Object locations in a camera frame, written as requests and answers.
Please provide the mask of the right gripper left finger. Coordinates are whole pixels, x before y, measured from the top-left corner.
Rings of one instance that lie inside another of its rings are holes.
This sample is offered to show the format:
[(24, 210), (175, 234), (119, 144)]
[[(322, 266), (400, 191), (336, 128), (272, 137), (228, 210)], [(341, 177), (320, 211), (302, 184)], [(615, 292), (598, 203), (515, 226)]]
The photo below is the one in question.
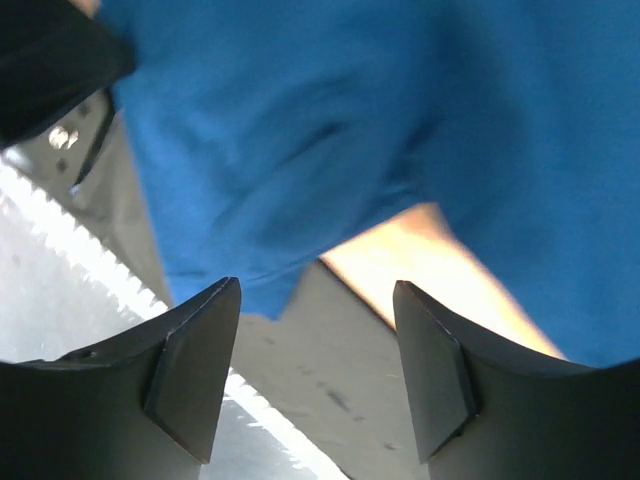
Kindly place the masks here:
[(1, 367), (5, 479), (196, 479), (209, 463), (239, 323), (225, 278), (54, 361)]

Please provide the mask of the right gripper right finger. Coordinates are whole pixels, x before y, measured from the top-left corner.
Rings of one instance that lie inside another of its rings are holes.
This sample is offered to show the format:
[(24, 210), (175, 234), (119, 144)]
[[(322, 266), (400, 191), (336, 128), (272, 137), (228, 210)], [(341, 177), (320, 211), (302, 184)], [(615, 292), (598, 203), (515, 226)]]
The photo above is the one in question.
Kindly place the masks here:
[(419, 460), (433, 479), (635, 479), (639, 365), (591, 368), (510, 341), (395, 285)]

